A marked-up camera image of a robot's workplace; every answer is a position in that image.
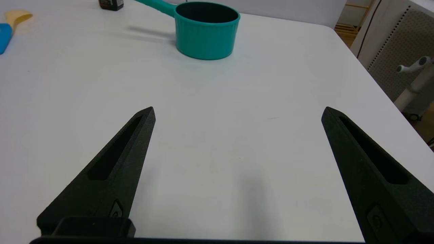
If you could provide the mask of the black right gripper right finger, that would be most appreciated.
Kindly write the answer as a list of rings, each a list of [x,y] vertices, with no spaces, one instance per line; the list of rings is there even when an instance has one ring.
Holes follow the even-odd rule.
[[[433,192],[341,111],[321,123],[365,242],[432,244]]]

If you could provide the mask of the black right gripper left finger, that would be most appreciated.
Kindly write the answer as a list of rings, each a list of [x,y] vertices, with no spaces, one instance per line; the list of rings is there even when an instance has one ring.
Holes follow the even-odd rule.
[[[127,218],[155,122],[153,107],[132,116],[37,217],[42,235],[67,217]]]

